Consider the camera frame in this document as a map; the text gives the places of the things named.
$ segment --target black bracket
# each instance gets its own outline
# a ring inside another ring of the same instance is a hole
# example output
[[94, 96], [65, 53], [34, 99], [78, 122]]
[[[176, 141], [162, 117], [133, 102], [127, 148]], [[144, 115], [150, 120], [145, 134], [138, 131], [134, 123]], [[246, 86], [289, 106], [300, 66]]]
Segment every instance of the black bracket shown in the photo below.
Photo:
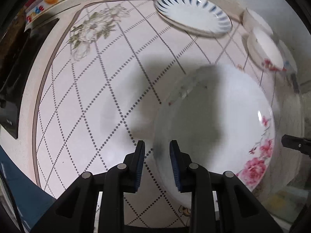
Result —
[[108, 172], [82, 173], [47, 210], [31, 233], [92, 233], [99, 192], [103, 192], [98, 232], [123, 233], [123, 193], [135, 193], [140, 185], [145, 143]]
[[306, 154], [311, 158], [311, 140], [284, 135], [281, 142], [284, 147], [300, 151], [301, 153]]
[[[217, 174], [192, 163], [176, 140], [171, 141], [169, 151], [178, 190], [192, 192], [190, 233], [283, 232], [233, 172]], [[212, 191], [217, 193], [220, 224], [215, 219]]]

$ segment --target white ceramic dish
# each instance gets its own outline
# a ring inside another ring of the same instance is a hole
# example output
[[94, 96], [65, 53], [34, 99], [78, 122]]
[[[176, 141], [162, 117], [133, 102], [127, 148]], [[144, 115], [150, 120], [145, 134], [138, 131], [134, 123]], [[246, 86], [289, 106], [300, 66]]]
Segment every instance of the white ceramic dish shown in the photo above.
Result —
[[248, 52], [255, 64], [265, 71], [282, 71], [282, 55], [273, 40], [262, 29], [255, 27], [247, 39]]
[[286, 69], [286, 73], [296, 74], [297, 65], [288, 47], [284, 44], [282, 40], [279, 41], [277, 47], [279, 48], [281, 55], [283, 57], [284, 68]]
[[249, 190], [262, 179], [273, 152], [270, 105], [260, 87], [232, 65], [201, 67], [177, 83], [155, 126], [153, 149], [160, 177], [172, 197], [187, 208], [191, 194], [182, 194], [175, 186], [171, 140], [209, 171], [233, 171]]
[[269, 36], [273, 35], [273, 30], [268, 23], [255, 11], [250, 9], [246, 9], [243, 13], [243, 26], [248, 32], [251, 32], [255, 27], [259, 27]]
[[232, 29], [228, 15], [208, 0], [155, 0], [164, 20], [188, 32], [215, 37]]

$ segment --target screw head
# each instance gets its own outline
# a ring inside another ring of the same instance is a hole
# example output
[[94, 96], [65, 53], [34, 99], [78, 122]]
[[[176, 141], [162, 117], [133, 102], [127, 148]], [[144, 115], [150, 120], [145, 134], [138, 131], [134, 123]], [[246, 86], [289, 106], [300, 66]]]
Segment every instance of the screw head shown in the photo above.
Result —
[[82, 178], [88, 179], [89, 177], [91, 177], [91, 173], [90, 173], [90, 172], [84, 172], [84, 173], [82, 173]]
[[190, 167], [191, 169], [198, 169], [198, 168], [199, 168], [199, 165], [198, 165], [197, 163], [191, 163], [191, 164], [189, 164], [189, 167]]
[[228, 177], [228, 178], [232, 178], [232, 177], [234, 176], [234, 173], [231, 172], [231, 171], [226, 171], [226, 172], [225, 172], [225, 175], [226, 175], [226, 177]]
[[124, 163], [118, 164], [117, 168], [120, 170], [123, 170], [126, 168], [126, 164], [124, 164]]

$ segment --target blue striped plate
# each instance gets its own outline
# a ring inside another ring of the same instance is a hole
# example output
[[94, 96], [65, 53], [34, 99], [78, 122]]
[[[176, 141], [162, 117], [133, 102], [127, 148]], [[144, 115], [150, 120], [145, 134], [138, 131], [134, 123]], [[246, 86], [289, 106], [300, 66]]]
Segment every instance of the blue striped plate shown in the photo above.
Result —
[[232, 29], [228, 15], [208, 0], [155, 0], [160, 16], [188, 32], [216, 37]]

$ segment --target small white bowl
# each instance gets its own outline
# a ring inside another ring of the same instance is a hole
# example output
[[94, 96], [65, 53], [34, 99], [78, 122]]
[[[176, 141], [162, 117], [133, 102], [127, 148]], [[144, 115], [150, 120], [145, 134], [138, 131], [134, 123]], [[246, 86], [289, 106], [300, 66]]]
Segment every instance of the small white bowl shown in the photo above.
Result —
[[297, 65], [295, 59], [293, 58], [292, 53], [288, 49], [288, 47], [284, 44], [282, 40], [279, 41], [277, 47], [279, 48], [281, 55], [284, 61], [284, 68], [286, 69], [286, 73], [288, 74], [296, 74], [297, 73]]
[[273, 40], [255, 27], [247, 39], [248, 52], [256, 65], [265, 71], [282, 71], [282, 55]]
[[243, 13], [243, 26], [248, 32], [251, 32], [255, 27], [259, 27], [269, 36], [273, 35], [273, 30], [268, 23], [255, 11], [250, 9], [246, 9]]

